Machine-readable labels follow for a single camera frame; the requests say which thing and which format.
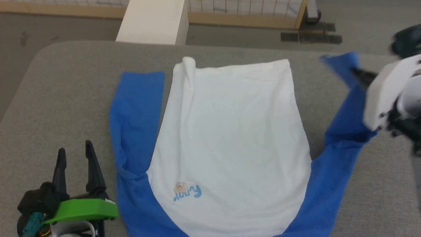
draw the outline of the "white part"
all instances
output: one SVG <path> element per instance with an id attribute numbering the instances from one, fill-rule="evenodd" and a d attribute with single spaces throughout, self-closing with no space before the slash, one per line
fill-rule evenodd
<path id="1" fill-rule="evenodd" d="M 251 0 L 250 15 L 261 15 L 263 7 L 263 0 Z"/>
<path id="2" fill-rule="evenodd" d="M 116 41 L 185 45 L 187 4 L 184 0 L 131 0 Z"/>
<path id="3" fill-rule="evenodd" d="M 288 60 L 197 69 L 185 57 L 175 66 L 147 174 L 187 235 L 283 233 L 304 200 L 310 164 Z"/>
<path id="4" fill-rule="evenodd" d="M 240 0 L 238 2 L 238 15 L 250 14 L 250 0 Z"/>
<path id="5" fill-rule="evenodd" d="M 112 204 L 115 204 L 115 202 L 113 202 L 112 200 L 109 200 L 109 199 L 105 199 L 105 201 L 109 202 L 109 203 L 112 203 Z"/>
<path id="6" fill-rule="evenodd" d="M 238 0 L 226 0 L 226 14 L 238 14 Z"/>
<path id="7" fill-rule="evenodd" d="M 78 235 L 78 234 L 64 234 L 60 237 L 80 237 L 80 235 Z"/>
<path id="8" fill-rule="evenodd" d="M 213 13 L 213 0 L 201 0 L 203 12 Z"/>
<path id="9" fill-rule="evenodd" d="M 192 12 L 202 12 L 202 1 L 201 0 L 190 0 L 190 10 Z"/>
<path id="10" fill-rule="evenodd" d="M 275 15 L 286 16 L 288 10 L 288 3 L 277 2 L 275 6 Z"/>
<path id="11" fill-rule="evenodd" d="M 290 3 L 288 5 L 287 16 L 297 18 L 300 12 L 301 3 Z"/>
<path id="12" fill-rule="evenodd" d="M 421 75 L 412 77 L 406 83 L 397 102 L 402 119 L 415 118 L 421 112 Z"/>
<path id="13" fill-rule="evenodd" d="M 316 0 L 308 0 L 307 1 L 307 17 L 310 18 L 310 19 L 319 18 Z"/>
<path id="14" fill-rule="evenodd" d="M 225 14 L 226 0 L 213 0 L 213 11 L 215 13 Z"/>
<path id="15" fill-rule="evenodd" d="M 421 55 L 386 65 L 367 89 L 364 124 L 371 130 L 385 127 L 387 113 L 417 70 Z"/>
<path id="16" fill-rule="evenodd" d="M 62 221 L 57 222 L 55 225 L 50 224 L 51 237 L 64 237 L 66 234 L 71 234 L 81 229 L 89 228 L 92 237 L 95 237 L 95 228 L 89 221 Z"/>
<path id="17" fill-rule="evenodd" d="M 262 15 L 273 16 L 273 13 L 275 11 L 275 5 L 276 1 L 274 0 L 263 1 Z"/>

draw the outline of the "green bracket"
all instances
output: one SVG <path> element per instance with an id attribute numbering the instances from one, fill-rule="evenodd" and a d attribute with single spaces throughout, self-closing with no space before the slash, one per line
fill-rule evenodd
<path id="1" fill-rule="evenodd" d="M 92 221 L 118 218 L 115 203 L 102 199 L 70 199 L 60 203 L 56 215 L 44 222 Z"/>

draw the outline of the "gray padded surface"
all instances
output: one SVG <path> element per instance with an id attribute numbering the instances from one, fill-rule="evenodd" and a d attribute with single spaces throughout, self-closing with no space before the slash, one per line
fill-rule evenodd
<path id="1" fill-rule="evenodd" d="M 195 58 L 197 67 L 289 59 L 311 155 L 317 157 L 322 151 L 324 131 L 348 92 L 341 80 L 319 62 L 321 55 L 93 41 L 58 43 L 43 49 L 32 61 L 0 123 L 1 235 L 15 235 L 18 202 L 26 190 L 52 179 L 60 147 L 67 152 L 69 194 L 85 191 L 86 139 L 93 142 L 108 193 L 115 200 L 116 170 L 108 115 L 120 77 L 125 71 L 164 71 L 164 109 L 173 67 L 183 56 Z M 393 60 L 361 55 L 362 65 L 374 71 Z M 383 132 L 363 149 L 331 236 L 421 236 L 409 152 L 410 144 L 405 138 L 391 139 Z M 107 236 L 126 236 L 121 219 L 108 221 L 106 231 Z"/>

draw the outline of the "gray floor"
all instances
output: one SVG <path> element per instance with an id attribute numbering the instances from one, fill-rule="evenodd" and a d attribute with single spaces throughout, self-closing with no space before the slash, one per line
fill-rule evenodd
<path id="1" fill-rule="evenodd" d="M 391 36 L 421 23 L 419 0 L 318 0 L 340 45 L 280 42 L 281 30 L 191 25 L 188 45 L 389 54 Z M 115 40 L 121 20 L 0 14 L 0 120 L 35 54 L 68 40 Z"/>

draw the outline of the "t-shirt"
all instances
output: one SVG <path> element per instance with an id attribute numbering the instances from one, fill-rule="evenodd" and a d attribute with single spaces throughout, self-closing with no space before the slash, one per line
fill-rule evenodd
<path id="1" fill-rule="evenodd" d="M 287 60 L 197 69 L 184 58 L 157 140 L 164 75 L 125 73 L 110 128 L 128 234 L 328 236 L 357 154 L 375 135 L 362 124 L 365 93 L 343 70 L 355 58 L 324 58 L 351 91 L 314 161 Z"/>

